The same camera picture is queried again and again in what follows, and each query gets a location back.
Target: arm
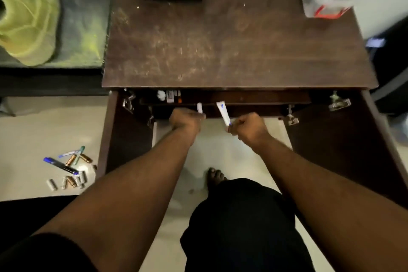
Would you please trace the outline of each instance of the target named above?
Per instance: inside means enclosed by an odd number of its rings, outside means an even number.
[[[100,271],[138,271],[203,118],[175,109],[173,131],[151,151],[98,180],[37,233],[71,239]]]
[[[406,209],[297,155],[269,135],[256,113],[238,118],[229,131],[261,156],[279,189],[290,195],[343,270],[408,268]]]

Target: bare foot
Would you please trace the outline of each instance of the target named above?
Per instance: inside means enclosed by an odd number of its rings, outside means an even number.
[[[227,181],[228,179],[224,176],[221,170],[215,170],[214,168],[209,168],[207,172],[207,187],[208,192],[215,188],[222,181]]]

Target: person's right hand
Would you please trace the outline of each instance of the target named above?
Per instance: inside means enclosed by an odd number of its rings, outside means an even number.
[[[266,128],[264,119],[256,113],[249,113],[238,117],[232,125],[228,127],[228,132],[233,136],[238,136],[239,140],[254,151],[259,144],[262,144],[265,139],[271,136]]]

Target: floor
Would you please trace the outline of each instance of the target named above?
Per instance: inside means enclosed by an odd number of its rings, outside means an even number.
[[[78,188],[61,190],[59,184],[65,172],[42,159],[86,146],[85,153],[96,162],[107,97],[10,98],[8,104],[17,117],[0,115],[0,201],[82,192]],[[275,118],[266,119],[266,123],[270,133],[290,147],[283,123]],[[157,123],[154,141],[168,130],[166,122]],[[397,149],[408,165],[408,147],[397,144]],[[206,198],[204,174],[210,166],[223,170],[229,179],[247,177],[278,190],[261,159],[236,137],[225,133],[222,120],[206,120],[140,271],[162,271],[164,266],[168,271],[184,271],[186,256],[179,240],[191,213]],[[94,172],[84,162],[79,168],[87,171],[88,187],[94,181]],[[49,190],[48,179],[57,182],[57,192]],[[296,228],[316,271],[333,271],[298,220]]]

